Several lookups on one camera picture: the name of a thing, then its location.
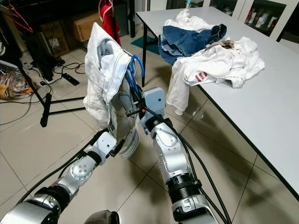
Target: blue jeans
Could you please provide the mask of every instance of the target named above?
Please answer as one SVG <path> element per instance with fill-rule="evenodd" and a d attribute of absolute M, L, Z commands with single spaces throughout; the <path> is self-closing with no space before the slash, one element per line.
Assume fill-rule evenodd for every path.
<path fill-rule="evenodd" d="M 163 34 L 159 36 L 160 55 L 167 63 L 173 65 L 178 57 L 190 57 L 204 49 L 207 44 L 222 39 L 226 29 L 226 26 L 221 24 L 198 33 L 193 30 L 164 26 Z"/>

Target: red garment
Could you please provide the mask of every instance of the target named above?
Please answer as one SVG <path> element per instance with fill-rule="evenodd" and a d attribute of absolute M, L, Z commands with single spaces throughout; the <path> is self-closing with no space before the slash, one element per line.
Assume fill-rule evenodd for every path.
<path fill-rule="evenodd" d="M 118 26 L 118 23 L 116 20 L 115 21 L 115 27 L 116 27 L 116 37 L 114 36 L 114 31 L 113 31 L 113 18 L 112 18 L 112 2 L 111 0 L 100 0 L 99 2 L 99 16 L 101 21 L 103 22 L 103 29 L 113 38 L 115 39 L 118 44 L 120 45 L 120 28 Z"/>

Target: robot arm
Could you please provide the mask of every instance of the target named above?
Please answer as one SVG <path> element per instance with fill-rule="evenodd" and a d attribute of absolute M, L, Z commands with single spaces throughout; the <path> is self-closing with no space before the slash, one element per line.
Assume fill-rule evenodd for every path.
<path fill-rule="evenodd" d="M 98 140 L 85 150 L 85 156 L 74 162 L 66 176 L 58 179 L 48 188 L 41 188 L 34 197 L 16 205 L 2 219 L 2 224 L 55 224 L 60 214 L 76 196 L 79 188 L 88 181 L 93 170 L 103 165 L 108 155 L 115 156 L 118 146 L 116 139 L 103 132 Z"/>
<path fill-rule="evenodd" d="M 160 115 L 164 114 L 164 91 L 155 88 L 142 93 L 143 103 Z M 181 149 L 178 136 L 161 120 L 142 110 L 141 124 L 150 131 L 159 167 L 168 188 L 174 219 L 181 224 L 218 224 L 209 204 L 199 191 L 201 183 L 195 180 L 190 165 Z M 115 156 L 123 141 L 103 132 L 98 140 L 85 150 L 85 156 L 74 162 L 66 176 L 35 196 L 15 206 L 1 223 L 52 224 L 77 194 L 79 188 L 91 177 L 93 170 L 103 165 L 109 155 Z"/>

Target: glass cabinet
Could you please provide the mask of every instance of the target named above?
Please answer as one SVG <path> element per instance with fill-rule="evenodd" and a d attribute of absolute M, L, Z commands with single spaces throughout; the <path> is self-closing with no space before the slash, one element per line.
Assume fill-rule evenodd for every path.
<path fill-rule="evenodd" d="M 204 7 L 213 6 L 216 9 L 238 19 L 245 0 L 205 0 Z"/>
<path fill-rule="evenodd" d="M 205 0 L 213 6 L 276 40 L 299 0 Z"/>

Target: black tripod stand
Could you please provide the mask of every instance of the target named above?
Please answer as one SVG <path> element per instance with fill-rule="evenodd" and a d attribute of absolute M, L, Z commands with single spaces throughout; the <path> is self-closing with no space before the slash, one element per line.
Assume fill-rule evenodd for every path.
<path fill-rule="evenodd" d="M 43 116 L 42 116 L 41 122 L 40 122 L 42 127 L 47 126 L 48 118 L 49 118 L 50 115 L 60 114 L 60 113 L 68 113 L 68 112 L 72 112 L 72 111 L 85 110 L 85 107 L 79 107 L 79 108 L 74 108 L 74 109 L 50 112 L 51 104 L 58 104 L 58 103 L 62 103 L 62 102 L 81 100 L 81 99 L 84 99 L 84 97 L 77 97 L 77 98 L 61 99 L 61 100 L 52 101 L 52 95 L 50 93 L 47 93 L 46 94 L 46 100 L 44 101 L 43 98 L 39 95 L 39 93 L 36 90 L 35 86 L 33 85 L 30 77 L 24 71 L 22 65 L 20 63 L 17 63 L 17 66 L 18 66 L 18 69 L 20 70 L 20 72 L 22 73 L 22 75 L 25 77 L 27 83 L 29 84 L 29 86 L 31 87 L 33 92 L 36 94 L 38 100 L 43 105 Z"/>

